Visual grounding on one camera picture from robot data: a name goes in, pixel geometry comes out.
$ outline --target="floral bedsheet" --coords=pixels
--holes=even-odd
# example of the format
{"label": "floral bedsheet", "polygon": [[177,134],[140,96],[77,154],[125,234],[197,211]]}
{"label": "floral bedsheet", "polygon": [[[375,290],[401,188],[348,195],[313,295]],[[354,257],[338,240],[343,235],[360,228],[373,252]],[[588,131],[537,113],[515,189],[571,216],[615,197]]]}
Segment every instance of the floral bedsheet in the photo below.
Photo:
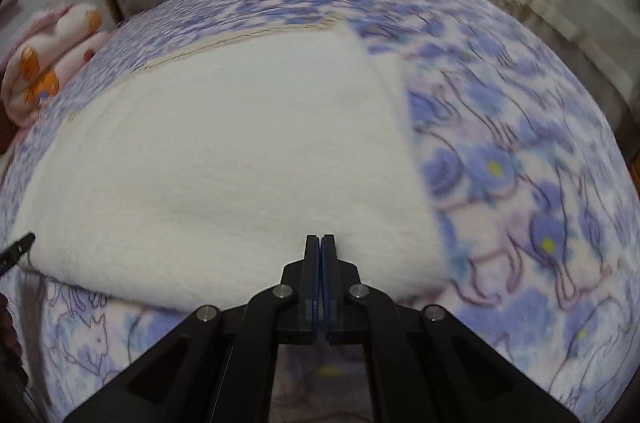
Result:
{"label": "floral bedsheet", "polygon": [[[438,301],[582,421],[600,421],[640,363],[638,196],[582,85],[485,0],[173,0],[135,16],[20,147],[0,190],[0,240],[63,118],[120,74],[209,35],[329,14],[346,18],[373,56],[394,52],[402,62],[450,265]],[[32,396],[52,422],[184,316],[18,269],[0,291]],[[420,307],[433,298],[400,300]],[[272,421],[308,419],[310,410],[326,421],[370,419],[362,357],[336,352],[282,354]],[[319,401],[323,390],[337,402]]]}

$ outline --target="bedspread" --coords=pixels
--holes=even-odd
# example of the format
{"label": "bedspread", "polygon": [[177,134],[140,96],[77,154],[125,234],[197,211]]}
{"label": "bedspread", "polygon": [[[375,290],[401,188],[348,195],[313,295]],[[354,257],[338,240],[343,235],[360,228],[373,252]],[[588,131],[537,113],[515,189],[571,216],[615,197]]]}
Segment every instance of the bedspread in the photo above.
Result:
{"label": "bedspread", "polygon": [[[62,120],[119,75],[209,35],[328,14],[345,17],[370,54],[400,60],[449,262],[450,286],[438,301],[583,421],[601,420],[640,361],[638,196],[582,85],[486,0],[173,0],[136,16],[21,145],[0,191],[0,240]],[[19,270],[0,285],[26,348],[31,392],[52,421],[184,316]],[[308,402],[327,378],[335,388],[353,372],[345,363],[362,375],[357,359],[311,362],[308,374],[289,363],[300,392],[279,385],[284,402]]]}

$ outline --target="white towel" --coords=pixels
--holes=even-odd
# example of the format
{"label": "white towel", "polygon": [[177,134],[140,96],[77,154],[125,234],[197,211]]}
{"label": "white towel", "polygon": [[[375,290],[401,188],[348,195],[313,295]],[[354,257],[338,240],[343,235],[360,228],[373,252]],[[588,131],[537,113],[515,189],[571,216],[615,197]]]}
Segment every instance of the white towel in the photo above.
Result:
{"label": "white towel", "polygon": [[335,234],[394,297],[436,289],[446,264],[394,116],[399,78],[341,23],[166,57],[65,122],[12,235],[36,234],[46,275],[183,310],[247,302],[308,234]]}

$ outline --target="screw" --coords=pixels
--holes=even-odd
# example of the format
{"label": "screw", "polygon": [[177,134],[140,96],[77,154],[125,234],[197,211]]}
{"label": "screw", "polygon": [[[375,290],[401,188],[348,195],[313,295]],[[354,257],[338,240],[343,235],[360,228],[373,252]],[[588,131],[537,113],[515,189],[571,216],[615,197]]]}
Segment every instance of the screw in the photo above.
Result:
{"label": "screw", "polygon": [[431,322],[439,322],[446,316],[446,311],[440,306],[433,305],[424,308],[424,316]]}
{"label": "screw", "polygon": [[209,322],[218,315],[218,310],[213,306],[202,306],[196,311],[196,316],[201,322]]}
{"label": "screw", "polygon": [[364,284],[354,284],[349,288],[352,297],[363,298],[369,294],[369,288]]}
{"label": "screw", "polygon": [[293,293],[293,288],[287,284],[278,284],[272,291],[278,298],[287,298]]}

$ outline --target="metal bolt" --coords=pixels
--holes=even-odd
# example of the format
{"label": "metal bolt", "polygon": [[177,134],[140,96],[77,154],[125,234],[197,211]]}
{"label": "metal bolt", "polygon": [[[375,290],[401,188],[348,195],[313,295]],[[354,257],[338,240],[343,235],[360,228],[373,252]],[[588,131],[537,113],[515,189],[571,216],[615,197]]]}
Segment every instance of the metal bolt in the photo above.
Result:
{"label": "metal bolt", "polygon": [[431,322],[439,322],[444,319],[447,312],[440,306],[427,306],[424,308],[424,316]]}
{"label": "metal bolt", "polygon": [[363,298],[369,294],[369,288],[364,284],[354,284],[349,288],[352,297]]}
{"label": "metal bolt", "polygon": [[287,284],[278,284],[272,291],[278,298],[287,298],[293,293],[293,288]]}
{"label": "metal bolt", "polygon": [[201,322],[209,322],[218,315],[218,310],[213,306],[202,306],[196,311],[196,316]]}

